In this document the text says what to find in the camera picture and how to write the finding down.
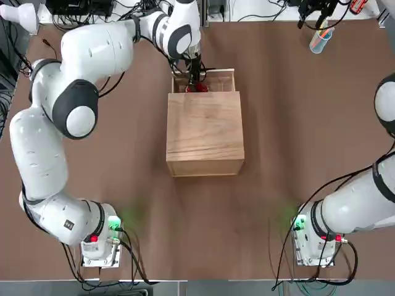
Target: electrical cable bundle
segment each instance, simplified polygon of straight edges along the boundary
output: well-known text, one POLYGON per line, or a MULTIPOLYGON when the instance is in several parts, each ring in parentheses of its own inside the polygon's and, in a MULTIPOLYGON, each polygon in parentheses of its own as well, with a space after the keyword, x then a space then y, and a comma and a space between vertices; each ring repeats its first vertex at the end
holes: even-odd
POLYGON ((282 14, 284 12, 284 10, 286 9, 286 1, 285 0, 276 0, 276 2, 273 2, 271 0, 268 0, 269 3, 272 3, 274 5, 277 5, 278 7, 280 7, 280 10, 276 13, 276 14, 272 14, 272 15, 257 15, 257 14, 249 14, 249 15, 245 15, 244 17, 240 18, 238 20, 238 22, 241 22, 242 20, 248 18, 248 17, 259 17, 262 19, 270 19, 271 17, 273 17, 273 22, 277 19, 277 17, 282 14))
POLYGON ((17 27, 12 22, 8 22, 8 25, 6 26, 6 24, 4 23, 4 20, 2 18, 0 18, 0 20, 2 23, 2 27, 4 29, 4 33, 6 34, 6 36, 9 39, 9 42, 7 42, 8 59, 10 60, 10 56, 11 56, 10 50, 12 49, 14 51, 14 53, 17 55, 17 57, 19 58, 19 61, 18 61, 19 72, 22 73, 25 77, 30 77, 30 73, 31 73, 31 71, 33 71, 32 67, 31 67, 31 63, 29 62, 29 60, 26 58, 25 55, 23 55, 19 52, 19 50, 17 49, 17 46, 16 46, 16 42, 18 39, 17 27), (15 29, 15 38, 14 39, 12 39, 12 29, 13 28, 15 29))
POLYGON ((0 91, 0 139, 2 132, 6 125, 6 120, 8 116, 8 111, 10 109, 12 96, 9 91, 0 91))
MULTIPOLYGON (((395 151, 394 151, 394 152, 391 152, 394 148, 395 148, 395 141, 393 142, 393 144, 392 144, 391 148, 388 150, 388 152, 385 153, 381 158, 379 158, 379 160, 382 161, 382 160, 387 159, 388 157, 391 157, 391 156, 395 155, 395 151)), ((322 185, 320 188, 318 188, 318 189, 311 195, 311 197, 300 207, 299 211, 297 212, 295 218, 293 219, 293 221, 292 221, 292 223, 291 223, 291 226, 289 227, 288 232, 287 232, 287 234, 286 234, 286 236, 285 236, 285 240, 284 240, 283 246, 282 246, 282 248, 281 248, 280 260, 279 260, 279 263, 278 263, 278 268, 277 268, 277 273, 276 273, 276 283, 275 283, 275 285, 272 287, 272 291, 275 291, 275 289, 276 289, 277 287, 279 287, 280 285, 282 285, 282 283, 283 283, 283 281, 279 281, 279 280, 278 280, 279 277, 280 277, 281 263, 282 263, 282 261, 283 261, 283 255, 284 255, 284 252, 285 252, 286 241, 287 241, 287 239, 288 239, 288 237, 289 237, 289 235, 290 235, 290 233, 291 233, 291 231, 292 231, 292 229, 293 229, 293 226, 294 226, 294 224, 295 224, 295 221, 296 221, 297 216, 303 211, 303 209, 306 207, 306 205, 307 205, 307 204, 308 204, 308 203, 309 203, 309 202, 310 202, 310 201, 311 201, 311 200, 312 200, 322 189, 326 188, 326 187, 327 187, 328 185, 330 185, 330 184, 333 184, 333 183, 335 183, 335 182, 337 182, 337 181, 340 181, 340 180, 343 180, 344 178, 346 178, 346 179, 343 180, 343 182, 335 189, 335 191, 337 191, 337 190, 339 190, 343 185, 345 185, 348 181, 350 181, 352 178, 354 178, 355 176, 357 176, 357 175, 359 175, 359 174, 361 174, 361 173, 363 173, 363 172, 365 172, 365 171, 371 169, 372 166, 373 166, 373 165, 370 165, 370 166, 367 166, 367 167, 365 167, 365 168, 363 168, 363 169, 361 169, 361 170, 353 171, 352 173, 348 173, 348 174, 346 174, 346 175, 344 175, 344 176, 340 176, 340 177, 337 177, 337 178, 335 178, 335 179, 332 179, 331 181, 325 183, 325 184, 322 185)), ((321 269, 321 260, 322 260, 322 256, 323 256, 324 249, 325 249, 325 247, 326 247, 326 243, 328 242, 328 237, 329 237, 329 234, 326 235, 325 243, 324 243, 324 245, 323 245, 323 248, 322 248, 322 251, 321 251, 321 255, 320 255, 320 261, 319 261, 319 264, 317 265, 317 271, 316 271, 316 273, 314 274, 314 276, 312 276, 310 279, 305 280, 305 281, 291 281, 291 282, 320 282, 320 283, 322 283, 322 284, 331 285, 331 286, 345 286, 345 285, 349 284, 349 283, 355 278, 355 275, 356 275, 356 272, 357 272, 357 269, 358 269, 358 253, 357 253, 357 249, 355 248, 354 244, 353 244, 352 242, 350 242, 350 241, 347 241, 346 244, 349 245, 350 248, 352 249, 352 251, 354 252, 354 267, 353 267, 353 269, 352 269, 352 271, 351 271, 349 277, 347 278, 347 280, 345 280, 345 281, 343 281, 343 282, 335 282, 335 281, 326 281, 326 280, 318 279, 319 274, 320 274, 320 269, 321 269)), ((341 248, 341 245, 340 245, 340 246, 338 247, 338 249, 335 251, 335 254, 334 254, 333 258, 332 258, 331 261, 326 265, 326 267, 327 267, 327 266, 330 266, 330 265, 332 264, 332 262, 335 260, 335 257, 336 257, 337 254, 339 253, 340 248, 341 248)))
MULTIPOLYGON (((120 232, 124 233, 124 235, 126 235, 126 237, 128 239, 128 244, 121 240, 120 245, 125 247, 128 250, 129 254, 131 255, 131 283, 130 283, 129 287, 127 287, 127 289, 132 290, 132 288, 138 284, 138 282, 135 282, 137 272, 139 273, 140 277, 146 284, 148 284, 148 285, 157 284, 157 282, 150 282, 146 276, 146 273, 141 268, 141 265, 140 265, 141 259, 140 259, 140 257, 137 259, 135 254, 133 253, 132 248, 131 248, 131 240, 130 240, 128 233, 125 230, 123 230, 122 228, 118 228, 116 230, 120 231, 120 232)), ((68 245, 63 244, 63 243, 61 243, 61 244, 62 244, 63 250, 65 252, 66 258, 67 258, 67 263, 69 264, 70 270, 72 271, 73 277, 81 284, 83 290, 90 292, 90 291, 97 289, 97 288, 105 288, 105 287, 112 287, 112 286, 120 286, 121 288, 123 288, 122 287, 123 283, 119 282, 119 281, 116 283, 111 283, 111 284, 103 284, 102 282, 100 282, 97 285, 91 284, 88 281, 86 281, 81 275, 80 264, 79 265, 76 264, 75 257, 73 256, 70 247, 68 245)))

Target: plastic cup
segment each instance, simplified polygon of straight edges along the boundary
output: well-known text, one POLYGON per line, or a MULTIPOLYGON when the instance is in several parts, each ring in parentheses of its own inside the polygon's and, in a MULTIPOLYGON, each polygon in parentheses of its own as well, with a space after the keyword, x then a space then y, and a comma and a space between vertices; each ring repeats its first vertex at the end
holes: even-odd
POLYGON ((313 38, 311 39, 310 42, 310 50, 314 53, 314 54, 320 54, 323 50, 323 48, 325 47, 325 45, 327 44, 327 42, 329 41, 329 39, 332 38, 332 32, 333 30, 329 31, 324 37, 321 37, 318 31, 315 31, 315 34, 313 36, 313 38))

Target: wooden crate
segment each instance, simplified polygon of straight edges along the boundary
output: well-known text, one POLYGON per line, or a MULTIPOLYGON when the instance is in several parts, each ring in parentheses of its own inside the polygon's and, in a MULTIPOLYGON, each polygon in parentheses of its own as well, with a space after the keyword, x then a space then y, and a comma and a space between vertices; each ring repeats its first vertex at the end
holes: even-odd
POLYGON ((204 83, 209 92, 185 93, 188 80, 172 79, 166 146, 172 176, 236 175, 244 162, 234 70, 208 71, 204 83))

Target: brown table surface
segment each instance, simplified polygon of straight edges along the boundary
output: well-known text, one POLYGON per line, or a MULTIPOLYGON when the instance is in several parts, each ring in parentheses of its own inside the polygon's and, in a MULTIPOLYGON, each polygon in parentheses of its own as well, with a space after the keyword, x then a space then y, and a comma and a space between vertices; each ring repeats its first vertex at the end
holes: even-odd
MULTIPOLYGON (((114 206, 138 234, 148 278, 273 279, 268 250, 277 270, 280 229, 292 209, 329 179, 369 165, 389 149, 373 109, 376 85, 395 62, 386 32, 375 20, 344 22, 320 55, 308 48, 311 36, 294 22, 211 23, 203 29, 206 67, 235 68, 246 151, 239 176, 170 177, 170 70, 145 41, 135 46, 123 81, 101 99, 95 132, 64 141, 70 193, 114 206)), ((31 39, 28 58, 53 57, 41 38, 57 49, 60 37, 54 27, 43 27, 31 39)), ((29 106, 28 90, 21 76, 10 118, 29 106)), ((58 241, 35 229, 19 207, 8 127, 0 155, 0 280, 71 279, 58 241)), ((348 236, 359 253, 358 278, 394 279, 394 234, 388 228, 348 236)), ((287 250, 291 265, 291 244, 287 250)), ((290 278, 290 269, 284 260, 280 277, 290 278)), ((314 271, 296 268, 294 276, 314 271)), ((321 277, 347 274, 340 256, 321 277)), ((103 279, 130 277, 126 253, 120 269, 101 271, 103 279)))

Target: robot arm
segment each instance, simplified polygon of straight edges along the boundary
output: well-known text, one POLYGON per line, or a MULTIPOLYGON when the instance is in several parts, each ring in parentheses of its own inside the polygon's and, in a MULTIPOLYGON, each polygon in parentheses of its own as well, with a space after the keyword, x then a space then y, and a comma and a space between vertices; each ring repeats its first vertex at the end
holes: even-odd
MULTIPOLYGON (((381 124, 395 134, 395 74, 377 87, 375 111, 381 124)), ((379 158, 359 178, 326 196, 309 202, 296 219, 293 230, 300 265, 325 266, 335 252, 335 235, 395 225, 395 151, 379 158)))
POLYGON ((196 1, 176 0, 171 17, 156 9, 121 22, 67 32, 60 44, 62 62, 33 63, 31 107, 10 122, 12 150, 23 182, 21 207, 61 242, 81 243, 83 256, 89 260, 104 260, 114 253, 109 241, 114 232, 109 225, 117 217, 110 205, 66 193, 62 138, 83 139, 92 133, 99 99, 94 84, 129 68, 133 43, 141 35, 171 58, 199 46, 196 1))

